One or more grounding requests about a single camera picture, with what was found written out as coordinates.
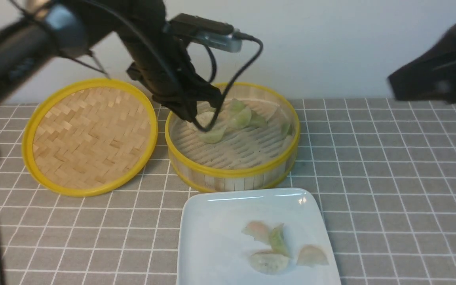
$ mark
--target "white plate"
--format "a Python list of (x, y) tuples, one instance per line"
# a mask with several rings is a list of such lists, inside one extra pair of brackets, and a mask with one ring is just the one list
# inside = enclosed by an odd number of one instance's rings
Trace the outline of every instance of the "white plate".
[[(264, 275), (248, 264), (255, 251), (270, 249), (241, 230), (252, 220), (284, 223), (292, 265)], [(328, 266), (296, 266), (304, 245), (320, 247)], [(340, 285), (325, 224), (314, 197), (298, 188), (201, 194), (184, 206), (180, 223), (177, 285)]]

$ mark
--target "bamboo steamer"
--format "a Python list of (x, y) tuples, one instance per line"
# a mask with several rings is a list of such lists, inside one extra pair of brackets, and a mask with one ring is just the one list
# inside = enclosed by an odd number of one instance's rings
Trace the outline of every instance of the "bamboo steamer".
[(27, 124), (22, 154), (29, 173), (62, 195), (89, 197), (131, 180), (150, 158), (158, 122), (149, 99), (117, 80), (67, 86)]
[[(221, 92), (225, 86), (218, 85)], [(271, 89), (248, 83), (235, 84), (223, 106), (232, 99), (264, 116), (268, 127), (228, 129), (217, 144), (205, 144), (175, 114), (170, 112), (167, 118), (165, 137), (171, 165), (186, 184), (200, 192), (272, 188), (288, 176), (295, 163), (300, 121), (291, 104)], [(199, 113), (208, 107), (200, 104)], [(226, 111), (220, 113), (220, 124), (227, 115)], [(281, 135), (281, 125), (286, 122), (293, 126), (288, 139)]]

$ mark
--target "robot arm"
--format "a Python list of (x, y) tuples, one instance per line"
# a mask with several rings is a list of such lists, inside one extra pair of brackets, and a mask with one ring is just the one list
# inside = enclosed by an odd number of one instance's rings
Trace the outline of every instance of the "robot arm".
[[(52, 58), (76, 60), (91, 54), (91, 47), (116, 32), (134, 60), (130, 77), (150, 90), (154, 101), (208, 131), (230, 86), (263, 47), (260, 40), (228, 24), (185, 14), (167, 22), (163, 0), (28, 0), (27, 9), (20, 9), (23, 17), (0, 30), (0, 103)], [(238, 52), (242, 40), (257, 42), (260, 49), (221, 93), (195, 72), (186, 47), (195, 42)], [(195, 119), (198, 101), (216, 108), (208, 126)], [(0, 250), (1, 285), (3, 268)]]

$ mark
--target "steamed dumpling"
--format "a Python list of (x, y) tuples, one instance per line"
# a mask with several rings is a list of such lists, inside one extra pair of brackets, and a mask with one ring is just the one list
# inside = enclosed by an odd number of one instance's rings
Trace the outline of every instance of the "steamed dumpling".
[(251, 108), (246, 107), (244, 110), (241, 110), (237, 115), (234, 115), (230, 120), (228, 120), (228, 126), (237, 130), (246, 128), (251, 122), (251, 116)]
[(262, 274), (278, 274), (288, 267), (289, 258), (272, 251), (261, 251), (249, 257), (249, 265)]
[(287, 135), (293, 134), (293, 126), (289, 122), (285, 122), (281, 125), (281, 135), (286, 137)]
[(259, 115), (255, 110), (251, 110), (251, 121), (249, 126), (257, 128), (266, 128), (268, 123), (262, 115)]
[(228, 112), (231, 116), (238, 114), (241, 110), (246, 108), (246, 104), (237, 99), (232, 99), (230, 105), (228, 105)]
[(289, 251), (288, 247), (286, 246), (286, 243), (284, 242), (284, 236), (283, 236), (283, 227), (284, 224), (278, 225), (275, 227), (271, 233), (270, 233), (270, 246), (272, 247), (272, 250), (277, 253), (284, 255), (286, 257), (289, 257)]
[(206, 144), (215, 144), (219, 142), (226, 131), (226, 126), (215, 128), (208, 132), (198, 132), (198, 139)]
[(246, 227), (242, 229), (242, 233), (252, 236), (256, 241), (270, 245), (270, 241), (268, 240), (270, 229), (262, 222), (254, 220), (253, 222), (248, 223)]
[(304, 245), (298, 254), (297, 265), (314, 267), (315, 265), (328, 265), (325, 253), (314, 245)]

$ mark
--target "yellow rim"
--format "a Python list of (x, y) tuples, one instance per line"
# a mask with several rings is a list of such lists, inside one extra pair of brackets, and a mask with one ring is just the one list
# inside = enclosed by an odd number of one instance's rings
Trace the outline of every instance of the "yellow rim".
[[(181, 180), (185, 184), (190, 186), (191, 188), (193, 188), (195, 190), (198, 190), (198, 192), (201, 192), (201, 193), (217, 193), (217, 191), (215, 191), (215, 190), (200, 186), (200, 185), (192, 182), (191, 180), (187, 179), (184, 175), (179, 173), (179, 171), (177, 170), (177, 167), (175, 166), (175, 164), (173, 163), (173, 161), (171, 159), (170, 159), (170, 164), (172, 165), (173, 169), (177, 173), (177, 176), (179, 176), (179, 178), (181, 178)], [(279, 178), (277, 178), (276, 180), (274, 180), (273, 182), (270, 182), (269, 184), (267, 184), (265, 186), (262, 186), (260, 189), (273, 188), (273, 187), (279, 185), (289, 175), (289, 173), (291, 172), (291, 169), (293, 168), (294, 164), (295, 164), (295, 160), (293, 160), (293, 162), (291, 163), (290, 167)]]
[[(222, 87), (224, 85), (226, 85), (226, 83), (217, 84), (216, 86), (217, 87)], [(235, 83), (235, 85), (244, 85), (244, 86), (251, 86), (251, 87), (263, 89), (263, 90), (265, 90), (265, 91), (267, 91), (269, 93), (272, 93), (277, 98), (281, 99), (281, 101), (283, 101), (288, 106), (288, 108), (293, 112), (294, 120), (296, 122), (298, 122), (297, 123), (296, 134), (295, 134), (295, 137), (293, 138), (292, 144), (290, 145), (290, 147), (285, 152), (280, 154), (276, 159), (274, 159), (272, 161), (269, 161), (269, 162), (267, 162), (265, 164), (252, 167), (252, 168), (246, 168), (246, 169), (217, 169), (217, 168), (204, 166), (204, 165), (201, 165), (199, 163), (196, 163), (196, 162), (188, 159), (187, 157), (185, 157), (174, 146), (174, 144), (172, 142), (172, 139), (170, 138), (170, 120), (171, 120), (172, 116), (174, 116), (174, 115), (172, 114), (172, 112), (170, 112), (170, 114), (168, 115), (168, 118), (166, 119), (166, 124), (165, 124), (165, 139), (166, 139), (166, 143), (168, 144), (168, 148), (173, 153), (173, 155), (180, 162), (182, 162), (183, 164), (185, 164), (189, 168), (197, 170), (197, 171), (199, 171), (199, 172), (201, 172), (201, 173), (203, 173), (205, 175), (209, 175), (209, 176), (213, 176), (213, 177), (220, 177), (220, 178), (239, 178), (239, 177), (248, 177), (248, 176), (260, 175), (261, 173), (266, 173), (270, 169), (273, 169), (275, 166), (277, 166), (277, 165), (281, 164), (282, 162), (284, 162), (290, 156), (290, 154), (293, 151), (293, 149), (297, 147), (298, 138), (300, 136), (300, 120), (298, 119), (298, 115), (297, 115), (295, 109), (293, 108), (293, 106), (291, 105), (291, 103), (289, 103), (288, 100), (286, 100), (286, 98), (284, 96), (282, 96), (281, 94), (278, 94), (277, 92), (275, 92), (274, 90), (272, 90), (270, 88), (266, 88), (266, 87), (259, 86), (259, 85), (256, 85), (256, 84), (252, 84), (252, 83)]]
[[(128, 171), (124, 176), (120, 177), (117, 180), (114, 180), (110, 183), (104, 184), (103, 186), (92, 188), (92, 189), (71, 189), (65, 188), (63, 186), (57, 185), (50, 181), (47, 177), (43, 175), (38, 169), (36, 162), (34, 161), (33, 155), (33, 141), (34, 141), (34, 134), (38, 125), (40, 124), (42, 118), (49, 112), (49, 110), (60, 102), (65, 97), (71, 95), (72, 93), (78, 92), (83, 89), (93, 88), (93, 87), (112, 87), (123, 90), (132, 94), (136, 97), (145, 107), (149, 114), (150, 119), (150, 140), (149, 144), (147, 145), (147, 149), (145, 150), (142, 158), (138, 160), (137, 164)], [(89, 196), (96, 196), (103, 193), (107, 193), (111, 190), (122, 186), (129, 180), (131, 180), (138, 172), (145, 166), (147, 161), (150, 159), (154, 148), (156, 147), (156, 142), (158, 141), (158, 121), (156, 118), (156, 113), (154, 112), (154, 108), (150, 103), (149, 99), (135, 86), (125, 83), (119, 80), (108, 80), (105, 78), (102, 79), (91, 79), (85, 80), (78, 83), (74, 83), (69, 85), (58, 92), (54, 93), (50, 96), (45, 102), (40, 104), (40, 106), (36, 109), (36, 111), (31, 116), (31, 119), (27, 123), (26, 129), (24, 131), (24, 137), (22, 139), (22, 157), (24, 158), (24, 164), (26, 165), (29, 173), (40, 182), (46, 188), (67, 196), (72, 197), (89, 197)]]

